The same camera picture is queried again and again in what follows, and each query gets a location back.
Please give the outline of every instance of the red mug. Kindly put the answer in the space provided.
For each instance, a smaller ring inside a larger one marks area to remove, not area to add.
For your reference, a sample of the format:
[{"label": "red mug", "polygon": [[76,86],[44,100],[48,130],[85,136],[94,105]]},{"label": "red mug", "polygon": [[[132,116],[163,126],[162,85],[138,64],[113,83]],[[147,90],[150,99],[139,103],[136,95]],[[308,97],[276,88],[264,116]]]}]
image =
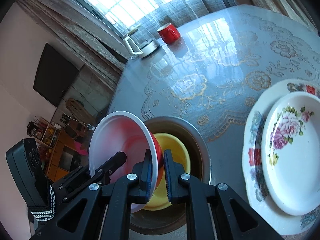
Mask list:
[{"label": "red mug", "polygon": [[161,28],[157,30],[157,32],[166,44],[175,42],[181,36],[177,28],[174,27],[172,23],[167,23],[166,25],[163,25]]}]

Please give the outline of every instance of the pink rose print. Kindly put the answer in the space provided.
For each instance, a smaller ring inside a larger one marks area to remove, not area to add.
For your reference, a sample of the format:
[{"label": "pink rose print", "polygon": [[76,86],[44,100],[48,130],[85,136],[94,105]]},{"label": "pink rose print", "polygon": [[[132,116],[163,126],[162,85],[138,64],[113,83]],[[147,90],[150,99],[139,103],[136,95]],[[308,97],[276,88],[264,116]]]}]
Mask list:
[{"label": "pink rose print", "polygon": [[299,120],[294,113],[286,112],[279,120],[278,129],[284,137],[295,137],[300,131]]},{"label": "pink rose print", "polygon": [[273,147],[275,149],[282,149],[288,141],[284,139],[283,134],[280,132],[280,129],[277,129],[275,133],[271,133],[271,141],[273,141]]},{"label": "pink rose print", "polygon": [[304,122],[308,122],[309,121],[310,114],[308,112],[303,112],[303,113],[301,113],[301,115],[302,115],[302,120]]}]

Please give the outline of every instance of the bowl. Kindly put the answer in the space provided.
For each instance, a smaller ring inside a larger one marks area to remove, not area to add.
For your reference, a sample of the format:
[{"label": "bowl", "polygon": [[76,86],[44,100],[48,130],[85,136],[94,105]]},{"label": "bowl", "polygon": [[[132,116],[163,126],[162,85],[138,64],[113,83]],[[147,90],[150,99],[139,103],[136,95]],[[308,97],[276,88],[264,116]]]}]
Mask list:
[{"label": "bowl", "polygon": [[283,96],[262,133],[261,161],[274,202],[300,216],[320,204],[320,99],[305,92]]},{"label": "bowl", "polygon": [[[181,163],[185,172],[190,173],[190,157],[183,143],[177,137],[168,133],[156,133],[154,136],[163,150],[171,150],[173,161]],[[171,203],[168,201],[165,174],[163,174],[159,186],[143,209],[157,211],[169,206],[171,206]]]},{"label": "bowl", "polygon": [[[198,130],[189,122],[174,116],[160,116],[145,121],[153,134],[169,133],[177,137],[186,147],[190,156],[190,174],[202,182],[211,182],[211,161],[206,143]],[[158,211],[140,210],[132,213],[130,229],[144,235],[170,233],[186,223],[185,204],[171,205]]]},{"label": "bowl", "polygon": [[[126,153],[127,160],[110,175],[110,183],[114,183],[120,177],[131,173],[136,163],[143,162],[146,149],[151,151],[152,196],[164,173],[161,147],[144,123],[134,114],[125,111],[108,114],[92,135],[89,148],[90,175],[93,177],[97,168],[121,151]],[[132,204],[131,212],[137,212],[144,206],[145,204]]]}]

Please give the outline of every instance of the yellow bowl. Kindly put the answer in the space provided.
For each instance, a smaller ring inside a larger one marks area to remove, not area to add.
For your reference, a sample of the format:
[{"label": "yellow bowl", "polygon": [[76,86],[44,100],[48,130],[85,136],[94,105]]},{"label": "yellow bowl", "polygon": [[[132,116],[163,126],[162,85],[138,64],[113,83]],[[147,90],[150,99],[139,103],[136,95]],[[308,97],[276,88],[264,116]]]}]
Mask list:
[{"label": "yellow bowl", "polygon": [[[186,147],[183,143],[175,136],[168,133],[156,133],[155,138],[159,142],[161,149],[170,149],[172,152],[172,158],[174,162],[181,163],[186,173],[190,173],[191,164],[190,157]],[[150,201],[143,209],[156,211],[171,206],[168,201],[167,189],[165,184],[165,174],[163,173],[162,179],[159,186],[153,193]]]}]

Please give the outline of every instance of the red chinese character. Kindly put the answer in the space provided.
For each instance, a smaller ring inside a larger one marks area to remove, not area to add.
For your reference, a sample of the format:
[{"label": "red chinese character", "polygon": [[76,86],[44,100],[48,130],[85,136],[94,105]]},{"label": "red chinese character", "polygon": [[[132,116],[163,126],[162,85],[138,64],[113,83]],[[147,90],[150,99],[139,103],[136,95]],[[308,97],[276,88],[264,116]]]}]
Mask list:
[{"label": "red chinese character", "polygon": [[254,166],[254,160],[253,160],[253,149],[252,148],[249,148],[249,164],[250,166]]},{"label": "red chinese character", "polygon": [[261,149],[254,149],[254,165],[261,165]]},{"label": "red chinese character", "polygon": [[313,95],[316,95],[316,89],[314,87],[311,87],[307,85],[307,92]]}]

